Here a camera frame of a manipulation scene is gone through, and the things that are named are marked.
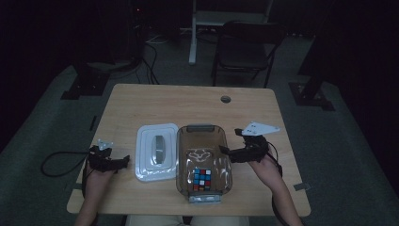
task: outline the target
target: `cube face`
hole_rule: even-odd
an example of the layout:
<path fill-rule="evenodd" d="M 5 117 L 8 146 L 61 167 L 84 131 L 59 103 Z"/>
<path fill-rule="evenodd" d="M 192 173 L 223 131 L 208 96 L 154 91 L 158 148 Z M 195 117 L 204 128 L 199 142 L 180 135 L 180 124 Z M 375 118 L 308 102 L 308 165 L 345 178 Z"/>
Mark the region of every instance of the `cube face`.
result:
<path fill-rule="evenodd" d="M 211 190 L 211 171 L 209 169 L 194 169 L 193 190 Z"/>

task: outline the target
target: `table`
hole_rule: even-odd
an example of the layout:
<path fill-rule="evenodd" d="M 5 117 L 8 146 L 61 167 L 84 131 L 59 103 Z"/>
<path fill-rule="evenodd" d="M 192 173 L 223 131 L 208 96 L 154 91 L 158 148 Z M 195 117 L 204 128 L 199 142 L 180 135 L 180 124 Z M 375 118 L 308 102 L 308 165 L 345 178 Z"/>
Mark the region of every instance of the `table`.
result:
<path fill-rule="evenodd" d="M 197 10 L 197 0 L 193 0 L 193 14 L 191 24 L 191 45 L 188 63 L 194 65 L 197 56 L 197 25 L 222 26 L 232 20 L 266 23 L 269 19 L 273 0 L 268 0 L 264 13 L 244 13 L 227 11 L 205 11 Z"/>
<path fill-rule="evenodd" d="M 222 96 L 231 102 L 221 102 Z M 129 154 L 131 161 L 112 178 L 99 212 L 122 215 L 186 216 L 273 216 L 271 192 L 257 178 L 247 163 L 233 163 L 232 189 L 222 202 L 195 205 L 179 193 L 175 180 L 142 183 L 135 175 L 136 135 L 143 125 L 175 123 L 183 127 L 192 123 L 211 123 L 226 132 L 231 149 L 244 147 L 243 139 L 234 133 L 251 121 L 275 125 L 280 131 L 265 137 L 279 151 L 287 184 L 298 214 L 307 216 L 310 206 L 305 190 L 295 191 L 301 177 L 284 126 L 276 96 L 271 89 L 222 87 L 188 87 L 160 85 L 116 85 L 105 107 L 92 144 L 97 139 L 113 141 L 112 158 Z M 81 183 L 80 173 L 77 183 Z M 75 189 L 68 211 L 78 213 L 83 202 L 81 190 Z"/>

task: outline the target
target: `black metal base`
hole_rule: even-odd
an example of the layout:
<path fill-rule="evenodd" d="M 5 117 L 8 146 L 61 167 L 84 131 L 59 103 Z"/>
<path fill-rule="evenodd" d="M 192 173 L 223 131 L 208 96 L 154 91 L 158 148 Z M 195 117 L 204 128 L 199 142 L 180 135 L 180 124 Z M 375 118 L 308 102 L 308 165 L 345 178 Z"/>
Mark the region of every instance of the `black metal base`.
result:
<path fill-rule="evenodd" d="M 335 111 L 334 106 L 326 99 L 322 90 L 318 89 L 314 96 L 309 97 L 303 93 L 306 84 L 289 83 L 289 86 L 297 105 L 321 106 L 325 111 Z"/>
<path fill-rule="evenodd" d="M 80 96 L 102 96 L 109 76 L 109 73 L 91 72 L 89 76 L 91 79 L 82 82 L 82 76 L 78 75 L 70 90 L 64 91 L 61 100 L 78 100 Z"/>

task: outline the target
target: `chair seat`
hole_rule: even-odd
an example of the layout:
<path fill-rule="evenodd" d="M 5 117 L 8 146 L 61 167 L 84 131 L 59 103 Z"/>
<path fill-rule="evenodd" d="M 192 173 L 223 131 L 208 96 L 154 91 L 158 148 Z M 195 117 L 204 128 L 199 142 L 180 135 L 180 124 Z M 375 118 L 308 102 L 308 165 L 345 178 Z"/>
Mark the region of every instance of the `chair seat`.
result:
<path fill-rule="evenodd" d="M 264 70 L 267 54 L 261 43 L 224 38 L 219 46 L 219 63 L 224 68 Z"/>

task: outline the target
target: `tape piece on table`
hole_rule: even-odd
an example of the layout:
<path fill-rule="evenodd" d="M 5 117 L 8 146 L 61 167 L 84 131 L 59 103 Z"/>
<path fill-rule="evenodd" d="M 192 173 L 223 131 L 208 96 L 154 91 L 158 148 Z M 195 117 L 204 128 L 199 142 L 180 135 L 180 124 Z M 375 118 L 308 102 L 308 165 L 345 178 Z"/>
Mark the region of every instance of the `tape piece on table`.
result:
<path fill-rule="evenodd" d="M 294 185 L 294 188 L 295 188 L 295 191 L 309 190 L 309 189 L 311 189 L 311 185 L 309 185 L 308 183 L 301 183 L 301 184 Z"/>

